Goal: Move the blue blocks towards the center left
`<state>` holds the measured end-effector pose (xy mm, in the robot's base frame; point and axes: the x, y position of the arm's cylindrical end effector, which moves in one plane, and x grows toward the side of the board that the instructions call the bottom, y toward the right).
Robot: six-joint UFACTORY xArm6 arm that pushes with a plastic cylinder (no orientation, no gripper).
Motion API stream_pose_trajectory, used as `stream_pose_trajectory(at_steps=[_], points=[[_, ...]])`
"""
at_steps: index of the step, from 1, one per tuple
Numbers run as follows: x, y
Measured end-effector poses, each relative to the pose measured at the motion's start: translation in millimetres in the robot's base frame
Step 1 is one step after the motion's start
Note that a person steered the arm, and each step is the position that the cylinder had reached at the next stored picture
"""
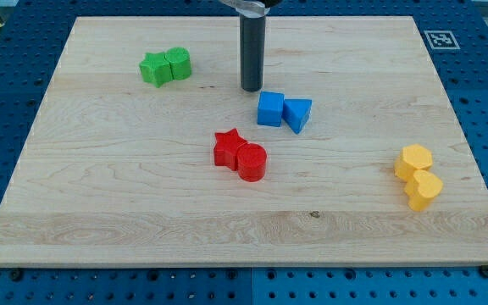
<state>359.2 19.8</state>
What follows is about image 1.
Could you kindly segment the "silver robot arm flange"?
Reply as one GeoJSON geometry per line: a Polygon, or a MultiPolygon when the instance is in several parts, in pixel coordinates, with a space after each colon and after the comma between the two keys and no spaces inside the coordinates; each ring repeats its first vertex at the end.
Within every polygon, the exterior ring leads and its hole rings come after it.
{"type": "Polygon", "coordinates": [[[259,18],[266,16],[270,9],[280,4],[282,0],[219,0],[219,2],[245,17],[259,18]]]}

